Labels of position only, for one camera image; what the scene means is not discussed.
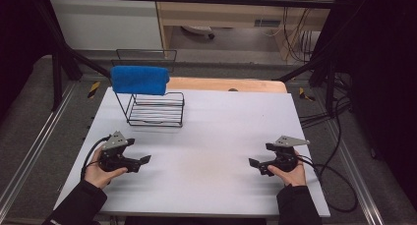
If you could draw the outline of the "person's right hand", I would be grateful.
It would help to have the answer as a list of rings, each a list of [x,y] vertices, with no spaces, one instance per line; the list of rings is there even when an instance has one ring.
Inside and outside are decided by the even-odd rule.
[[[270,165],[268,170],[279,177],[285,186],[299,187],[307,185],[304,165],[300,160],[297,161],[296,167],[290,172],[282,171],[273,165]]]

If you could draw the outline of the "blue cloth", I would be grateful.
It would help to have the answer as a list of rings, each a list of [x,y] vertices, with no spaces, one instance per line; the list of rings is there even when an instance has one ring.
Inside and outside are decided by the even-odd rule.
[[[116,93],[163,95],[170,81],[167,69],[149,66],[115,66],[110,76]]]

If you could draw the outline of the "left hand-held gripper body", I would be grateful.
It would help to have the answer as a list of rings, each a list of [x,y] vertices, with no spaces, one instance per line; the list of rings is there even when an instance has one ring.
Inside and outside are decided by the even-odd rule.
[[[125,168],[123,166],[123,159],[126,158],[123,152],[127,147],[124,145],[125,140],[126,138],[120,131],[116,131],[109,137],[109,140],[103,145],[99,157],[99,166],[102,170],[110,172]]]

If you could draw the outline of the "white chair base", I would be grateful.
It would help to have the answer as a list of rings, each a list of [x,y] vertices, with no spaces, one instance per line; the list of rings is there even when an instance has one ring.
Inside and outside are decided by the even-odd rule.
[[[212,32],[210,27],[190,27],[190,26],[183,26],[183,29],[192,32],[195,34],[206,35],[209,39],[214,39],[215,35]]]

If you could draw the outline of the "black wire rack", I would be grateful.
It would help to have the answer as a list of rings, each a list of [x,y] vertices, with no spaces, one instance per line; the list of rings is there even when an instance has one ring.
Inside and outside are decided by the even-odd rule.
[[[165,49],[117,49],[115,66],[162,67],[176,61],[176,50]],[[165,68],[170,73],[173,68]],[[163,95],[116,93],[126,122],[130,126],[176,127],[183,126],[185,97],[180,91],[168,91]]]

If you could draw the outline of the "light wooden desk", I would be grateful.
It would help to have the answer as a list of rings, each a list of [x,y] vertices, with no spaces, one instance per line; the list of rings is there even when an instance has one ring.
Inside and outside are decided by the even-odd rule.
[[[328,9],[169,2],[158,2],[156,8],[164,45],[169,44],[168,31],[174,27],[266,28],[284,61],[296,58],[302,33],[320,31],[329,13]]]

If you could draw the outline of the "white cabinet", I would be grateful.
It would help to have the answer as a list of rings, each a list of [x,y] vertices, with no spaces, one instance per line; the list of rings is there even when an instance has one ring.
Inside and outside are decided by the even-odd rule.
[[[154,2],[50,0],[66,42],[77,50],[161,49]]]

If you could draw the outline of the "aluminium rail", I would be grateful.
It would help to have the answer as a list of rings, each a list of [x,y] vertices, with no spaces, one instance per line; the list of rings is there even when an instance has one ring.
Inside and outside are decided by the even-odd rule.
[[[0,196],[0,218],[4,218],[12,207],[16,197],[23,187],[23,184],[29,176],[33,165],[37,161],[39,155],[42,153],[43,148],[53,133],[55,126],[61,119],[61,116],[66,110],[68,103],[70,102],[77,87],[78,84],[76,82],[70,82],[65,88],[62,102],[58,105],[57,109],[52,111],[48,116],[48,119],[46,120],[39,134],[30,146],[29,152],[26,154],[17,172],[6,187],[5,192],[2,194],[2,196]]]
[[[331,131],[332,137],[338,145],[338,154],[341,162],[346,170],[348,179],[355,190],[360,206],[369,225],[384,225],[380,211],[378,210],[371,193],[357,167],[352,155],[348,151],[347,145],[341,138],[341,130],[336,125],[335,120],[330,120],[328,129]]]

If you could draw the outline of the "black metal frame strut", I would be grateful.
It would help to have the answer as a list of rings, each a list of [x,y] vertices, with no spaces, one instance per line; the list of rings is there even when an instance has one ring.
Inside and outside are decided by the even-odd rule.
[[[313,70],[313,75],[309,79],[309,84],[311,87],[320,86],[322,83],[326,84],[325,109],[330,117],[333,117],[335,115],[335,110],[333,109],[335,64],[336,58],[333,55],[317,55],[301,68],[298,68],[295,71],[277,78],[276,80],[278,82],[286,83],[291,79],[307,72],[308,70]]]
[[[39,18],[45,24],[51,39],[50,48],[52,50],[53,76],[52,110],[55,111],[63,102],[62,71],[65,71],[71,81],[78,81],[83,76],[78,63],[88,66],[108,79],[110,78],[110,74],[106,69],[93,63],[93,61],[70,47],[64,38],[63,32],[59,28],[59,23],[53,14],[53,8],[48,7],[50,0],[30,1],[39,14]]]

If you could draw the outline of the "black curtain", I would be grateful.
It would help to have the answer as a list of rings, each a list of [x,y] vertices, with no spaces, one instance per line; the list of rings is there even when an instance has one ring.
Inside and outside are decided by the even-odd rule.
[[[417,0],[335,0],[317,47],[350,75],[359,120],[417,209]]]
[[[0,119],[20,94],[33,64],[49,54],[44,22],[31,0],[0,0]]]

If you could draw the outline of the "yellow and black tape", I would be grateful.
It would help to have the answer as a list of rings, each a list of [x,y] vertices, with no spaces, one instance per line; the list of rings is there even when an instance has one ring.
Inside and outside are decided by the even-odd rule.
[[[88,93],[88,98],[93,98],[94,97],[94,95],[95,95],[96,91],[98,90],[99,86],[100,86],[100,82],[94,82],[92,84],[92,86],[89,90],[89,93]]]
[[[299,97],[301,99],[307,99],[309,101],[316,101],[316,98],[314,96],[309,96],[305,93],[305,90],[303,87],[299,87]]]

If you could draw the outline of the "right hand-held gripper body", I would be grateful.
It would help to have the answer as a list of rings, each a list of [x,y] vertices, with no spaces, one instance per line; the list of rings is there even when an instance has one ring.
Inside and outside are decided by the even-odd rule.
[[[274,152],[275,159],[272,161],[272,165],[282,171],[290,172],[296,167],[298,161],[294,147],[297,145],[309,144],[310,142],[308,140],[281,136],[278,140],[271,143],[280,146],[280,151]]]

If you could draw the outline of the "wooden table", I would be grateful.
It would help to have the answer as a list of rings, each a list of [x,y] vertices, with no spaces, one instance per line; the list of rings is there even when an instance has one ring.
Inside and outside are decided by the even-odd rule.
[[[222,90],[232,88],[245,92],[286,93],[284,83],[277,81],[261,81],[247,79],[211,79],[173,77],[167,84],[168,89]]]

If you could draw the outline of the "person's left hand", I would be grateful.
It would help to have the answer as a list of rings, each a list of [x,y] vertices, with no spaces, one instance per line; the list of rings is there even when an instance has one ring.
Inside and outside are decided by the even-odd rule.
[[[102,147],[99,147],[93,154],[90,163],[86,168],[85,180],[97,188],[104,189],[112,179],[119,177],[128,171],[127,168],[119,168],[106,172],[99,167],[99,157]]]

